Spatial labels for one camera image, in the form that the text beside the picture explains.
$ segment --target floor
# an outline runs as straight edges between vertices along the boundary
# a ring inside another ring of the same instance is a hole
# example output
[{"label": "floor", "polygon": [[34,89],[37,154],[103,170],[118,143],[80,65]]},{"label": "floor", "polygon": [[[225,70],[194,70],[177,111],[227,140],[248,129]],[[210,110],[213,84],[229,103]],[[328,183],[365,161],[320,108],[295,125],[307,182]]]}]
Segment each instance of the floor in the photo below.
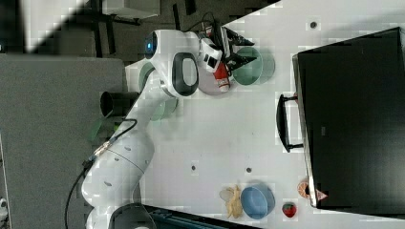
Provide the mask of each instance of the floor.
[{"label": "floor", "polygon": [[[226,24],[255,10],[266,7],[277,0],[196,0],[196,12],[186,15],[184,0],[160,0],[160,16],[140,21],[140,26],[114,23],[116,50],[109,54],[105,24],[100,24],[100,38],[103,57],[122,59],[125,65],[143,58],[144,37],[154,30],[175,28],[173,5],[177,4],[181,29],[185,30],[200,21],[203,15],[212,11],[216,19]],[[94,33],[89,26],[68,23],[49,38],[38,50],[43,54],[69,56],[96,56]]]}]

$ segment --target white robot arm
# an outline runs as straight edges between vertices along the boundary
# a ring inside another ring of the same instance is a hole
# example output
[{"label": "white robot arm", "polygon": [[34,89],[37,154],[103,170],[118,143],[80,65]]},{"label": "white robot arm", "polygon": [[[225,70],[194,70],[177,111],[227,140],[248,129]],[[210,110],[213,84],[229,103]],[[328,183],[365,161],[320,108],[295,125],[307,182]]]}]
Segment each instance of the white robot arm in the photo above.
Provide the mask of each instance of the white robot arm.
[{"label": "white robot arm", "polygon": [[[213,73],[223,54],[209,39],[182,31],[152,32],[145,52],[155,69],[126,116],[129,121],[122,122],[110,141],[95,151],[94,164],[82,184],[83,197],[95,207],[87,219],[87,229],[116,228],[117,218],[130,218],[133,212],[125,207],[133,203],[133,191],[155,152],[145,131],[150,117],[167,99],[193,94],[199,83],[198,66]],[[131,220],[124,224],[116,229],[137,228]]]}]

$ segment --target black cable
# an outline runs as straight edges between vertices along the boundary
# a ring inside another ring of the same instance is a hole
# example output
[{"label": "black cable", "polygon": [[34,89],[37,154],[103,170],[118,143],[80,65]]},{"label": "black cable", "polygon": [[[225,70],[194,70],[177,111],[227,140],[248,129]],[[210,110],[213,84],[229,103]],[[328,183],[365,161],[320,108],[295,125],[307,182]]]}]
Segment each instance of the black cable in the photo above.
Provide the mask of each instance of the black cable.
[{"label": "black cable", "polygon": [[212,11],[206,12],[206,13],[202,16],[202,20],[204,20],[205,17],[206,17],[208,14],[211,14],[212,22],[214,22],[214,21],[215,21],[215,18],[214,18],[214,13],[213,13]]},{"label": "black cable", "polygon": [[208,20],[201,20],[201,21],[199,21],[199,22],[197,22],[197,23],[195,23],[194,25],[192,25],[190,28],[188,28],[187,30],[185,30],[185,31],[191,31],[194,27],[196,27],[196,26],[198,26],[200,23],[202,23],[202,22],[207,22],[207,23],[212,23],[211,21],[208,21]]},{"label": "black cable", "polygon": [[80,175],[77,177],[77,179],[75,180],[74,185],[72,186],[71,191],[69,192],[68,195],[68,200],[66,201],[66,206],[65,206],[65,229],[69,229],[68,227],[68,210],[69,210],[69,203],[71,201],[71,197],[72,197],[72,193],[74,192],[75,186],[77,185],[77,183],[80,181],[81,177],[84,176],[84,174],[86,173],[86,171],[88,170],[88,168],[84,168],[83,171],[81,171]]},{"label": "black cable", "polygon": [[134,123],[133,123],[130,127],[128,127],[125,131],[123,131],[123,132],[119,133],[118,135],[112,137],[112,138],[110,139],[111,142],[116,141],[119,137],[121,137],[121,136],[124,135],[125,133],[131,131],[131,130],[138,124],[138,121],[137,121],[136,119],[132,119],[132,118],[128,118],[128,119],[125,118],[125,119],[123,119],[122,121],[133,121]]},{"label": "black cable", "polygon": [[[116,141],[119,137],[121,137],[122,135],[124,135],[125,133],[129,132],[130,130],[132,130],[137,124],[138,121],[136,119],[133,118],[128,118],[128,119],[123,119],[123,121],[133,121],[134,123],[128,127],[125,131],[119,133],[117,136],[114,136],[113,138],[110,139],[110,142],[113,143],[114,141]],[[77,177],[77,179],[74,182],[74,185],[72,186],[71,191],[69,192],[68,195],[68,200],[66,201],[66,205],[65,205],[65,229],[69,229],[68,226],[68,210],[69,210],[69,203],[71,202],[71,197],[72,197],[72,193],[74,192],[75,186],[77,185],[77,183],[80,181],[80,179],[83,177],[85,178],[85,174],[87,172],[87,170],[89,170],[90,168],[92,168],[93,162],[94,162],[94,157],[90,156],[89,159],[85,160],[83,162],[83,171],[81,171],[80,175]]]}]

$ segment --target table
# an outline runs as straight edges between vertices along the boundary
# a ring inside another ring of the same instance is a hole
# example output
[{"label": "table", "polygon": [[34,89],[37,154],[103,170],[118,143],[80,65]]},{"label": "table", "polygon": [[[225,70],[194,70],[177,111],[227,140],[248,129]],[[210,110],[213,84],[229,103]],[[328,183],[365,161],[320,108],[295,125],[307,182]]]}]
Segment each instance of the table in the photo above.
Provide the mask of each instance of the table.
[{"label": "table", "polygon": [[[315,29],[309,26],[313,21],[318,25]],[[197,92],[181,100],[169,119],[152,122],[148,131],[156,152],[141,180],[142,202],[261,228],[401,228],[404,222],[397,219],[317,210],[300,198],[296,187],[306,175],[304,155],[300,149],[288,154],[283,148],[275,111],[280,94],[295,92],[292,56],[405,26],[405,2],[284,0],[227,26],[269,48],[276,62],[275,74],[264,85],[237,85],[221,96]],[[130,82],[129,89],[135,87]],[[291,144],[300,143],[297,105],[288,106]],[[264,181],[272,189],[275,210],[262,220],[226,219],[219,192],[236,183],[244,188],[252,180]],[[288,200],[298,206],[293,219],[281,211]]]}]

